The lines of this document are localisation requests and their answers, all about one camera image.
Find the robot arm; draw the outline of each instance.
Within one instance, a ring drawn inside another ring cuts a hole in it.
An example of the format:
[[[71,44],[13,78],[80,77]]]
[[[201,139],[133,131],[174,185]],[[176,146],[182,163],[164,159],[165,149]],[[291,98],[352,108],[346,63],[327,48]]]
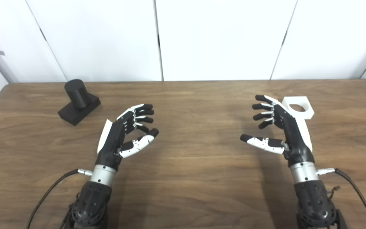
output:
[[[283,129],[285,140],[241,135],[240,139],[268,152],[283,154],[295,182],[296,196],[299,199],[298,212],[300,228],[327,227],[337,219],[333,202],[327,197],[324,183],[318,178],[309,130],[305,120],[293,114],[282,103],[266,95],[255,96],[266,103],[254,104],[255,110],[268,110],[253,116],[254,120],[266,118],[260,129],[274,124]]]
[[[151,143],[158,135],[157,129],[149,130],[138,122],[152,123],[153,119],[144,115],[152,115],[154,111],[150,104],[133,106],[120,115],[115,122],[110,120],[101,133],[97,148],[97,159],[90,181],[81,189],[80,195],[71,206],[68,219],[65,219],[65,229],[80,226],[95,226],[106,228],[107,203],[111,197],[112,182],[123,158],[131,156]],[[125,135],[134,129],[140,129],[146,134],[137,140],[125,142]]]

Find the cable connector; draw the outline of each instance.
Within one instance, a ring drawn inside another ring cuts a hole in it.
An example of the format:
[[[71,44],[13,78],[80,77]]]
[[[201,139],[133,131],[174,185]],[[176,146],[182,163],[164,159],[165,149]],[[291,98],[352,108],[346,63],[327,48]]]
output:
[[[315,173],[319,176],[335,172],[336,170],[334,168],[326,168],[326,169],[319,169]]]
[[[91,177],[93,175],[93,172],[92,171],[89,171],[89,170],[78,169],[77,172],[78,173],[81,173],[81,174],[84,174],[86,176],[89,176],[89,177]]]

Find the wood grain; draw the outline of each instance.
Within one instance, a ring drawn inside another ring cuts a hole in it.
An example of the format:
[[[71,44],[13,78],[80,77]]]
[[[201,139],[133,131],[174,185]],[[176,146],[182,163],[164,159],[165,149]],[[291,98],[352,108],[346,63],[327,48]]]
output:
[[[0,229],[24,228],[47,188],[74,168],[93,169],[106,119],[151,103],[157,139],[123,160],[109,203],[110,228],[294,229],[296,197],[286,161],[239,140],[242,133],[283,138],[257,128],[256,94],[308,96],[307,124],[317,168],[349,174],[366,198],[366,80],[86,83],[102,105],[73,127],[58,117],[68,103],[63,83],[10,84],[0,93]],[[141,135],[132,133],[132,137]],[[87,177],[60,183],[32,228],[58,229]],[[350,229],[366,228],[366,211],[352,187],[334,202]]]

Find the cable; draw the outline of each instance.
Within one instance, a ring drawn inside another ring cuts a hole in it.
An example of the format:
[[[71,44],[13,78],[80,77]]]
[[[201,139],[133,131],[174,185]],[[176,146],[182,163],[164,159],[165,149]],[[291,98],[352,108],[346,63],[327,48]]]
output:
[[[37,203],[35,209],[33,210],[33,212],[31,213],[29,220],[28,220],[28,224],[26,225],[26,229],[29,229],[31,227],[31,223],[33,220],[33,217],[35,216],[35,213],[37,211],[37,209],[40,207],[40,205],[42,204],[42,202],[46,199],[46,197],[48,196],[48,194],[52,191],[52,189],[60,183],[60,181],[62,181],[64,178],[69,177],[71,175],[77,174],[78,173],[78,169],[72,170],[70,172],[67,172],[66,174],[64,174],[61,178],[59,178],[54,184],[52,184],[52,186],[48,189],[48,191],[43,195],[43,197],[39,200],[39,203]]]
[[[364,204],[364,206],[366,208],[366,200],[363,197],[360,190],[358,189],[358,187],[354,184],[353,180],[351,180],[351,178],[347,174],[345,174],[343,171],[341,171],[339,169],[335,169],[335,173],[337,173],[338,175],[344,177],[344,179],[346,179],[353,186],[353,188],[356,190],[357,194],[360,196],[360,199],[362,200],[362,203]]]

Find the black 3d printed object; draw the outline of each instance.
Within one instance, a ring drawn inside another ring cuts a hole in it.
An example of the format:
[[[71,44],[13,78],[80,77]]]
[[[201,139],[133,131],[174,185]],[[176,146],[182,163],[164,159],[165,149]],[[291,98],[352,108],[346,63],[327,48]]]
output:
[[[64,90],[66,90],[71,102],[63,107],[58,114],[73,126],[81,122],[101,104],[98,97],[87,92],[81,80],[68,81],[64,85]]]

